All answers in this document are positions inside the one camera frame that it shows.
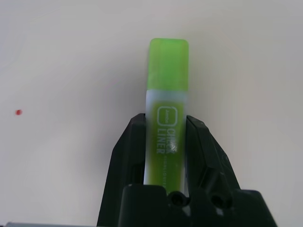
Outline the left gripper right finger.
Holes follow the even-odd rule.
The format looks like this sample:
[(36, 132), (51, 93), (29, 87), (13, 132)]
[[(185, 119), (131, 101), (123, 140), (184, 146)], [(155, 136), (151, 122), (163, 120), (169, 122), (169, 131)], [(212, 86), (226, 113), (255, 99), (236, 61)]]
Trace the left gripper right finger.
[(240, 189), (227, 154), (201, 120), (187, 116), (186, 175), (189, 194), (203, 189), (207, 194), (229, 197)]

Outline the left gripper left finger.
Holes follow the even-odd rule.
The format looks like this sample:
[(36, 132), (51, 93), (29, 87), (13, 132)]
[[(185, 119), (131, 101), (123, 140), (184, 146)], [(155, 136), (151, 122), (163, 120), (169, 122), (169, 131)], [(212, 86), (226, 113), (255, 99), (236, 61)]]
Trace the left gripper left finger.
[(97, 226), (117, 226), (123, 189), (143, 184), (145, 114), (134, 116), (112, 150)]

